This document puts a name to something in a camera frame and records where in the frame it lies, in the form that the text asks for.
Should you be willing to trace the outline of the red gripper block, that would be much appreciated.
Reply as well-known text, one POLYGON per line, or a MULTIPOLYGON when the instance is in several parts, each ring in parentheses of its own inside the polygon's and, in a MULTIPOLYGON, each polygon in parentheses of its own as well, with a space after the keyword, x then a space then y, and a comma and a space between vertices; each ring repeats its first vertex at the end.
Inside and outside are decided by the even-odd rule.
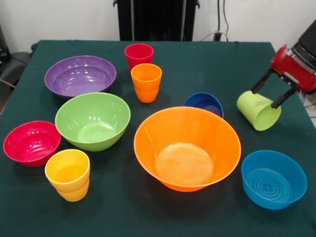
MULTIPOLYGON (((316 68, 294 53, 288 45, 281 47, 271 60, 271 69, 251 88, 253 94, 258 93, 272 74, 272 69, 280 76, 289 78, 290 82, 304 93, 316 91, 316 68)), ((271 103, 271 108, 277 109, 292 96, 296 90, 291 88, 271 103)))

